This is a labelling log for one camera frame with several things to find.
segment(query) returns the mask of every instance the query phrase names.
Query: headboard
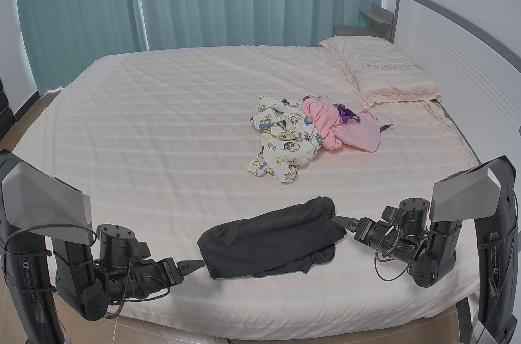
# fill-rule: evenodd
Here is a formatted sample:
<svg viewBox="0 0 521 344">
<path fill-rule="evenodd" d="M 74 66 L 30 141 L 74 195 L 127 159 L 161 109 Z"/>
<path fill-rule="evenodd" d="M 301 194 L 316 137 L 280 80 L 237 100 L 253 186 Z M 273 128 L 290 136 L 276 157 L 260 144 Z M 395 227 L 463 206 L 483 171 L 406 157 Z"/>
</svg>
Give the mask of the headboard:
<svg viewBox="0 0 521 344">
<path fill-rule="evenodd" d="M 391 42 L 436 81 L 480 161 L 507 155 L 521 193 L 521 58 L 429 0 L 396 0 Z"/>
</svg>

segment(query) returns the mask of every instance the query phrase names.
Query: folded black garment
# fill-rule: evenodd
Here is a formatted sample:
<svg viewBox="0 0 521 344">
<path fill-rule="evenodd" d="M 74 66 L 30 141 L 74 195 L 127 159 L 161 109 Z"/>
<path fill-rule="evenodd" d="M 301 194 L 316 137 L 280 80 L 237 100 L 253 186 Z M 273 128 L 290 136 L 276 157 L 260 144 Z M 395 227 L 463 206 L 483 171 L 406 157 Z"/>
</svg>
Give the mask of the folded black garment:
<svg viewBox="0 0 521 344">
<path fill-rule="evenodd" d="M 346 230 L 333 222 L 335 204 L 317 197 L 305 204 L 240 219 L 207 230 L 198 240 L 212 279 L 307 273 L 335 255 Z"/>
</svg>

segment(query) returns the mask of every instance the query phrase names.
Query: nightstand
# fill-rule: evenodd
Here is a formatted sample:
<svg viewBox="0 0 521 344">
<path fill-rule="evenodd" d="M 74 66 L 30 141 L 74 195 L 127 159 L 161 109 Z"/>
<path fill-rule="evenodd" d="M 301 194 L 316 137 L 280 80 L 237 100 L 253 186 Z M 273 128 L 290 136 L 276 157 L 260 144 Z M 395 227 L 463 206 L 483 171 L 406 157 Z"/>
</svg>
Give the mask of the nightstand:
<svg viewBox="0 0 521 344">
<path fill-rule="evenodd" d="M 360 11 L 360 14 L 369 18 L 369 27 L 335 26 L 336 36 L 374 36 L 389 40 L 394 14 L 371 4 L 371 11 Z"/>
</svg>

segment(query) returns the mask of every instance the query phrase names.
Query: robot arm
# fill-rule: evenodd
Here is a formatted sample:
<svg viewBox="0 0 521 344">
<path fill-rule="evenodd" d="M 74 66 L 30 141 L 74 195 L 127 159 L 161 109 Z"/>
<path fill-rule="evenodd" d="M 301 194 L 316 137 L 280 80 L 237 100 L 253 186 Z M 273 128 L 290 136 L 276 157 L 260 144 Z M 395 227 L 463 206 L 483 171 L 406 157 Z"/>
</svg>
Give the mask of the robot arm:
<svg viewBox="0 0 521 344">
<path fill-rule="evenodd" d="M 381 252 L 407 262 L 415 283 L 430 287 L 453 269 L 462 220 L 473 219 L 480 279 L 473 342 L 508 343 L 517 323 L 512 315 L 518 264 L 515 176 L 514 166 L 502 156 L 436 182 L 428 230 L 429 201 L 421 198 L 406 199 L 399 208 L 387 206 L 383 221 L 333 220 L 374 249 L 375 259 Z"/>
<path fill-rule="evenodd" d="M 109 305 L 166 295 L 203 261 L 148 259 L 146 243 L 125 227 L 102 224 L 92 230 L 90 200 L 14 154 L 0 152 L 0 246 L 3 275 L 29 344 L 63 344 L 53 299 L 58 294 L 86 320 L 105 316 Z M 45 236 L 56 258 L 56 287 L 49 279 Z M 100 241 L 100 258 L 91 247 Z M 148 298 L 167 289 L 166 294 Z"/>
</svg>

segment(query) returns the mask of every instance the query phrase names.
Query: striped bed sheet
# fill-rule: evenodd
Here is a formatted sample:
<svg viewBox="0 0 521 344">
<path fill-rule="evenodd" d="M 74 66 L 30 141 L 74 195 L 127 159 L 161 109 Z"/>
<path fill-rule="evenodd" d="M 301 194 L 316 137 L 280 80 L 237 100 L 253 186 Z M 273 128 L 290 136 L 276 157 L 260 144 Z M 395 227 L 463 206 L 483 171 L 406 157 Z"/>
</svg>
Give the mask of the striped bed sheet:
<svg viewBox="0 0 521 344">
<path fill-rule="evenodd" d="M 258 97 L 318 94 L 356 112 L 363 108 L 326 48 L 112 55 L 64 88 L 15 153 L 89 195 L 94 226 L 126 226 L 154 259 L 176 261 L 201 258 L 196 241 L 214 225 L 317 196 L 331 197 L 338 215 L 378 220 L 386 205 L 430 200 L 434 182 L 477 164 L 441 107 L 418 101 L 371 107 L 381 125 L 394 123 L 375 153 L 321 149 L 292 184 L 247 173 L 260 147 L 249 121 Z M 456 252 L 455 268 L 432 288 L 419 288 L 408 275 L 387 283 L 374 272 L 373 252 L 348 233 L 333 261 L 307 274 L 212 280 L 199 269 L 166 298 L 128 303 L 122 315 L 255 340 L 392 327 L 436 315 L 478 289 L 472 222 L 464 223 Z M 392 277 L 403 264 L 380 271 Z"/>
</svg>

